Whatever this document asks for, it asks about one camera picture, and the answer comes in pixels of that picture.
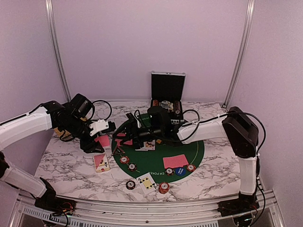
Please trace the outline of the red playing card deck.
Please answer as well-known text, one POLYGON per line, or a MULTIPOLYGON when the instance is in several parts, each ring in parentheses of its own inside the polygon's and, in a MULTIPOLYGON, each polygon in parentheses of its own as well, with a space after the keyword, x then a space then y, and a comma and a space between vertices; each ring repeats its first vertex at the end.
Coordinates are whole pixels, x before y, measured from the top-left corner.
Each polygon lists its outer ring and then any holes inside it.
POLYGON ((103 148, 110 148, 110 141, 107 135, 98 136, 95 142, 99 142, 103 148))

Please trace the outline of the triangular black red dealer button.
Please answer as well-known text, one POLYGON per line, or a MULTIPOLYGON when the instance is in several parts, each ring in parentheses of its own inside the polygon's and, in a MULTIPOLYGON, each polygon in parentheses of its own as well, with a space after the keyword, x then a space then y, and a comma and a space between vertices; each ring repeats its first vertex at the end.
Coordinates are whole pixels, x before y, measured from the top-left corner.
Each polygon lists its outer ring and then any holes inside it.
POLYGON ((112 155, 122 155, 125 152, 121 149, 121 147, 115 147, 114 150, 112 151, 112 155))

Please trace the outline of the red 5 chips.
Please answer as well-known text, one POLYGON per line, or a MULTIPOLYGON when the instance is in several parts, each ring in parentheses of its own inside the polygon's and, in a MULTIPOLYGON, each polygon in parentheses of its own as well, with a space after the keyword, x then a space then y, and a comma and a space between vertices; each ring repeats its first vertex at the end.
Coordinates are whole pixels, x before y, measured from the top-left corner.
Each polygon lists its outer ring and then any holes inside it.
POLYGON ((187 165, 187 171, 193 172, 195 170, 196 170, 196 166, 195 165, 193 165, 193 164, 187 165))
POLYGON ((121 164, 128 164, 129 162, 130 162, 130 158, 128 156, 120 157, 120 163, 121 164))

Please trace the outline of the black 100 chips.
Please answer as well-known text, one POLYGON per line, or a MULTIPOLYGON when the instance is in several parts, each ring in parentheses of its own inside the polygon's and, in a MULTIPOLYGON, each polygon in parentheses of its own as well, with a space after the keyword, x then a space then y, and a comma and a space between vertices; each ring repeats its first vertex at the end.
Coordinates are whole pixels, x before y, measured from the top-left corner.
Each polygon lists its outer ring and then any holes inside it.
POLYGON ((174 175, 174 173, 175 173, 174 169, 172 169, 172 168, 165 169, 165 174, 168 176, 174 175))
POLYGON ((136 169, 137 169, 137 165, 136 165, 136 164, 130 163, 130 164, 128 165, 128 170, 129 170, 129 171, 133 172, 133 171, 136 171, 136 169))

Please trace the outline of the black red 100 chip stack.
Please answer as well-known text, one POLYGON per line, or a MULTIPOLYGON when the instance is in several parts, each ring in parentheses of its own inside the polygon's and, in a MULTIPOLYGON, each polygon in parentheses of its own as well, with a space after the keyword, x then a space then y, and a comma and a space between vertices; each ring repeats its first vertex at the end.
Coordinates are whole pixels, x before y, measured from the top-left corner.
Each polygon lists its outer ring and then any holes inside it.
POLYGON ((133 180, 129 180, 126 182, 126 188, 128 190, 133 190, 135 188, 136 184, 133 180))

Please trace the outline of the four of clubs card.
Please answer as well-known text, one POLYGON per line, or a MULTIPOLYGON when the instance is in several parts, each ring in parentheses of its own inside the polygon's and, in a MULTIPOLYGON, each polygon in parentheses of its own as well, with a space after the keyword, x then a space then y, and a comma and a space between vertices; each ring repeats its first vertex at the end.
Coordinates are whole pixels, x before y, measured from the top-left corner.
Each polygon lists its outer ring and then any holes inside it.
POLYGON ((143 190, 144 194, 149 194, 158 189, 158 186, 150 173, 145 173, 137 177, 136 180, 139 183, 139 186, 143 190))

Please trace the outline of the blue small blind button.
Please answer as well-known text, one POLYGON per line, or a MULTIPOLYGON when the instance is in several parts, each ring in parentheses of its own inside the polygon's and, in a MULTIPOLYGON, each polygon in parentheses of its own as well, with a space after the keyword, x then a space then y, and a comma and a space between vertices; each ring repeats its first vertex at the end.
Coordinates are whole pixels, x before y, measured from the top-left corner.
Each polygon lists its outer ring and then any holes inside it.
POLYGON ((186 169, 184 167, 175 168, 175 174, 177 176, 184 176, 186 174, 186 169))

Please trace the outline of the red yellow 5 chip stack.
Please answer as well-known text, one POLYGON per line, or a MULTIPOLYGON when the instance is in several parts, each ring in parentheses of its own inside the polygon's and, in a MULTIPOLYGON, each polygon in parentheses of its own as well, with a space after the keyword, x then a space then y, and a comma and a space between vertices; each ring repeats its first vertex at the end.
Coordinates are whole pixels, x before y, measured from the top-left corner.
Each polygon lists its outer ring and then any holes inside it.
POLYGON ((166 194, 170 189, 170 186, 167 182, 162 182, 159 184, 159 192, 161 194, 166 194))

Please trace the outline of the king of clubs card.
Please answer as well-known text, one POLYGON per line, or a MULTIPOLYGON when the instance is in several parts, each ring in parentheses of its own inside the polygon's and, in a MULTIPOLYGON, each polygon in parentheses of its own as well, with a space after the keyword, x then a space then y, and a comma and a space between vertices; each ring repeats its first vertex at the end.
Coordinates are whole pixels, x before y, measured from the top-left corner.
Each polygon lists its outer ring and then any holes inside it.
POLYGON ((139 148, 139 149, 135 149, 135 151, 148 151, 147 148, 139 148))

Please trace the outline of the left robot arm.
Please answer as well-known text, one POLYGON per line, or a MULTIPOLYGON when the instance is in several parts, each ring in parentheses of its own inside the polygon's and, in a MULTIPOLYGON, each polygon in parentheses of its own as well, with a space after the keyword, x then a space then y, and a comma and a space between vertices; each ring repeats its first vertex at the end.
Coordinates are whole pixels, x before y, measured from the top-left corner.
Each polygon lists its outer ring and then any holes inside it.
POLYGON ((88 113, 94 112, 94 104, 84 95, 77 94, 64 104, 57 101, 41 103, 32 111, 1 122, 0 180, 31 194, 38 208, 57 214, 72 211, 75 203, 73 200, 59 198, 46 179, 35 177, 14 165, 6 159, 3 151, 41 132, 58 129, 70 133, 72 138, 78 138, 80 149, 85 153, 103 153, 104 148, 97 137, 113 132, 116 125, 107 118, 94 120, 87 117, 88 113))

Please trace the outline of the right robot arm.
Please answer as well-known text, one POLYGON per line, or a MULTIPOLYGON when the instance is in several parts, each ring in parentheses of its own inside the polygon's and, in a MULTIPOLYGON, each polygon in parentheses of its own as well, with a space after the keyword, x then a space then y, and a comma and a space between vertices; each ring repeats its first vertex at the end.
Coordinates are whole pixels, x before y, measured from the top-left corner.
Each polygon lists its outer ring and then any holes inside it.
POLYGON ((134 148, 141 148, 144 142, 160 139, 170 146, 182 146, 193 142, 227 137, 240 164, 240 192, 238 198, 221 201, 218 211, 221 216, 236 215, 259 208, 257 202, 257 177, 259 175, 258 127, 249 118, 249 113, 238 107, 208 120, 173 124, 168 111, 160 106, 147 110, 150 125, 138 120, 132 113, 128 120, 116 130, 113 138, 133 142, 134 148))

